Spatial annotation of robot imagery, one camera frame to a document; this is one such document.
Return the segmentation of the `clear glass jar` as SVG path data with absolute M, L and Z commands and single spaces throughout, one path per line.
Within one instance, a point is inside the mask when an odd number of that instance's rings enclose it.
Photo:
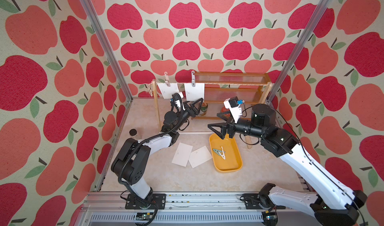
M 130 134 L 130 136 L 131 136 L 132 138 L 134 138 L 134 137 L 137 137 L 137 136 L 138 136 L 138 131 L 137 131 L 136 129 L 131 129 L 131 130 L 129 131 L 129 134 Z

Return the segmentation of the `white clothespin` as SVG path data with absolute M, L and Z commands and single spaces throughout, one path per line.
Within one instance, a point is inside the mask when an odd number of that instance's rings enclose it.
M 221 147 L 221 150 L 218 150 L 218 154 L 222 157 L 223 160 L 226 159 L 226 155 L 223 147 Z

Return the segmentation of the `pink clothespin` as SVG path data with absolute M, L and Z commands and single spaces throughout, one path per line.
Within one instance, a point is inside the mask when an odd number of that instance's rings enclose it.
M 164 77 L 165 77 L 165 84 L 170 87 L 171 86 L 171 83 L 170 83 L 170 79 L 169 79 L 169 76 L 168 76 L 168 72 L 164 72 Z

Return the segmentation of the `left aluminium corner post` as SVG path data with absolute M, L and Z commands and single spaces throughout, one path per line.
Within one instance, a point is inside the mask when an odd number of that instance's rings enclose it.
M 125 76 L 123 74 L 123 71 L 120 67 L 120 64 L 114 54 L 114 51 L 112 49 L 112 45 L 110 44 L 110 41 L 104 31 L 104 28 L 102 27 L 98 15 L 96 13 L 96 10 L 92 4 L 92 0 L 79 0 L 82 7 L 85 10 L 85 13 L 87 14 L 89 21 L 91 23 L 91 26 L 93 27 L 95 34 L 97 35 L 99 42 L 103 48 L 103 51 L 105 52 L 105 55 L 107 57 L 107 60 L 109 61 L 113 72 L 115 76 L 117 77 L 117 81 L 119 85 L 121 86 L 121 89 L 123 90 L 123 93 L 125 94 L 128 103 L 131 103 L 133 101 L 132 93 L 128 87 L 128 84 L 125 80 Z

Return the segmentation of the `wooden shelf with ribbed panels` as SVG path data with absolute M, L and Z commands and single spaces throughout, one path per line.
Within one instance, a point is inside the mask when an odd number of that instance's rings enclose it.
M 195 72 L 196 82 L 205 84 L 204 102 L 208 104 L 206 115 L 198 115 L 196 119 L 217 120 L 224 101 L 237 96 L 244 103 L 242 110 L 258 104 L 271 79 L 267 73 L 208 73 Z

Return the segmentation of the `teal clothespin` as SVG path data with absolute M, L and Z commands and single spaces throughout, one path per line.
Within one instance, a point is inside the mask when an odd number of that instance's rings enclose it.
M 222 156 L 222 155 L 223 155 L 222 150 L 213 149 L 213 151 L 214 151 L 217 155 L 219 155 L 219 156 Z

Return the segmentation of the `white postcard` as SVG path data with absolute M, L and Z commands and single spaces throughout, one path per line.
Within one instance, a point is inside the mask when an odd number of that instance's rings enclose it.
M 165 83 L 158 83 L 158 87 L 164 99 L 171 99 L 172 94 L 180 92 L 177 83 L 171 83 L 170 87 L 168 87 Z
M 204 99 L 204 96 L 205 96 L 204 83 L 195 83 L 194 86 L 192 83 L 185 83 L 184 86 L 185 86 L 187 101 L 197 101 L 200 98 Z
M 206 146 L 203 146 L 190 153 L 188 162 L 195 168 L 212 159 L 212 155 Z
M 186 167 L 189 161 L 190 154 L 192 152 L 193 146 L 187 145 L 184 143 L 179 143 L 177 150 L 175 152 L 172 164 Z

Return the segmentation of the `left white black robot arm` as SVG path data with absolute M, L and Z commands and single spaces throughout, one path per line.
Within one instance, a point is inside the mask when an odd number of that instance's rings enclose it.
M 164 116 L 160 133 L 139 141 L 127 139 L 113 160 L 111 171 L 118 177 L 118 183 L 127 188 L 141 207 L 158 207 L 153 200 L 153 189 L 143 178 L 150 155 L 172 146 L 180 135 L 182 125 L 200 114 L 203 102 L 203 98 L 183 101 L 179 93 L 173 94 L 171 110 Z

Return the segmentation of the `wooden hanging rack frame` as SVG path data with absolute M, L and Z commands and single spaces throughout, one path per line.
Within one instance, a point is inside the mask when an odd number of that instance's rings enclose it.
M 158 96 L 157 96 L 157 93 L 156 93 L 156 81 L 153 81 L 152 84 L 154 84 L 155 86 L 153 86 L 155 92 L 153 93 L 155 96 L 155 110 L 156 110 L 156 113 L 157 113 L 157 116 L 158 116 L 158 121 L 159 121 L 159 124 L 161 123 L 160 121 L 160 111 L 159 111 L 159 105 L 158 105 Z M 273 83 L 272 82 L 269 82 L 266 86 L 266 89 L 264 90 L 260 100 L 259 100 L 259 103 L 265 103 L 265 100 L 266 100 L 266 96 L 267 94 L 269 93 L 269 91 L 271 90 L 272 88 L 272 85 Z M 178 111 L 182 111 L 185 109 L 184 107 L 184 103 L 182 103 L 182 108 L 180 110 L 177 110 Z M 223 119 L 224 121 L 227 121 L 227 120 L 232 120 L 232 116 L 231 116 L 231 113 L 230 111 L 229 112 L 219 112 L 217 113 L 217 116 L 216 117 L 219 117 L 221 119 Z M 167 147 L 170 147 L 172 146 L 177 140 L 178 140 L 178 137 L 179 137 L 179 132 L 178 130 L 163 130 L 163 125 L 160 124 L 160 128 L 161 128 L 161 132 L 155 136 L 152 136 L 150 137 L 147 141 L 148 143 L 148 146 L 155 146 L 155 143 L 156 144 L 159 144 L 160 146 L 164 146 L 163 148 L 167 148 Z

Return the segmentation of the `aluminium corner post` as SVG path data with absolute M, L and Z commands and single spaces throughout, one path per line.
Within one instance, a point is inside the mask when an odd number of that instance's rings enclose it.
M 79 0 L 82 7 L 85 10 L 85 13 L 87 14 L 89 21 L 91 23 L 91 26 L 93 27 L 95 34 L 97 35 L 99 42 L 103 48 L 103 51 L 105 52 L 105 55 L 107 57 L 107 60 L 109 61 L 113 72 L 115 76 L 117 77 L 117 81 L 119 85 L 121 86 L 121 89 L 123 90 L 123 93 L 125 94 L 128 103 L 131 103 L 133 101 L 132 93 L 128 87 L 128 84 L 125 80 L 125 76 L 123 74 L 123 71 L 120 67 L 120 64 L 114 54 L 114 51 L 112 49 L 112 45 L 110 44 L 110 41 L 104 31 L 104 28 L 102 27 L 98 15 L 96 13 L 96 10 L 92 4 L 92 0 Z
M 266 99 L 266 104 L 272 105 L 272 100 L 277 94 L 278 90 L 281 88 L 281 85 L 285 78 L 287 77 L 290 69 L 293 67 L 295 61 L 297 60 L 302 49 L 305 47 L 306 42 L 312 36 L 315 28 L 317 27 L 319 21 L 327 10 L 329 4 L 332 0 L 320 0 L 317 6 L 314 9 L 312 16 L 310 17 L 306 27 L 304 28 L 302 34 L 299 37 L 298 42 L 296 43 L 288 61 L 284 64 L 276 82 L 272 86 L 270 93 Z

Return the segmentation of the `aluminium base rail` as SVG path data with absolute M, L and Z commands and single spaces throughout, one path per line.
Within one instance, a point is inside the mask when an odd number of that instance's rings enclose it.
M 75 226 L 317 226 L 318 221 L 290 208 L 262 209 L 242 192 L 156 192 L 158 212 L 140 209 L 119 192 L 89 193 Z

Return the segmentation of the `right aluminium corner post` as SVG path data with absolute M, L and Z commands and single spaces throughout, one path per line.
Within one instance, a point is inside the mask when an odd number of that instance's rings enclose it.
M 298 42 L 296 43 L 288 61 L 284 64 L 276 82 L 272 86 L 270 93 L 266 99 L 266 104 L 272 105 L 272 100 L 277 94 L 278 90 L 281 88 L 281 85 L 285 78 L 287 77 L 290 69 L 293 67 L 295 61 L 297 60 L 302 49 L 305 47 L 306 42 L 312 36 L 315 28 L 317 27 L 319 21 L 327 10 L 329 4 L 332 0 L 320 0 L 317 6 L 314 9 L 312 16 L 310 17 L 306 27 L 304 28 L 302 34 L 299 37 Z

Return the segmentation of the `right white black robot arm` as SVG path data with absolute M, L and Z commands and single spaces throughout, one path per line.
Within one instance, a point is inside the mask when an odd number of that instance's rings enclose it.
M 233 138 L 236 133 L 258 138 L 267 151 L 292 167 L 314 189 L 300 193 L 268 183 L 255 200 L 262 208 L 291 208 L 314 217 L 323 226 L 353 226 L 363 217 L 360 208 L 367 195 L 337 180 L 307 152 L 297 137 L 277 127 L 273 108 L 265 104 L 254 105 L 251 120 L 241 119 L 241 114 L 239 106 L 229 118 L 219 113 L 218 117 L 224 122 L 209 124 L 208 128 L 221 139 Z

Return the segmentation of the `red round tin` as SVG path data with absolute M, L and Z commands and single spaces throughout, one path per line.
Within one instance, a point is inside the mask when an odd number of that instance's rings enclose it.
M 223 112 L 229 112 L 230 110 L 229 109 L 226 109 L 225 107 L 222 107 L 221 108 L 221 113 L 223 113 Z

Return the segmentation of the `yellow plastic tray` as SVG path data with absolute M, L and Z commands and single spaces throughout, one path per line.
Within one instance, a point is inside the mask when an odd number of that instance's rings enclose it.
M 225 139 L 222 140 L 216 134 L 212 134 L 209 137 L 209 143 L 213 156 L 214 167 L 218 172 L 230 173 L 238 171 L 243 167 L 240 150 L 234 138 L 231 139 L 228 135 L 226 135 Z M 221 147 L 223 147 L 225 151 L 225 160 L 213 151 L 213 149 L 221 150 Z

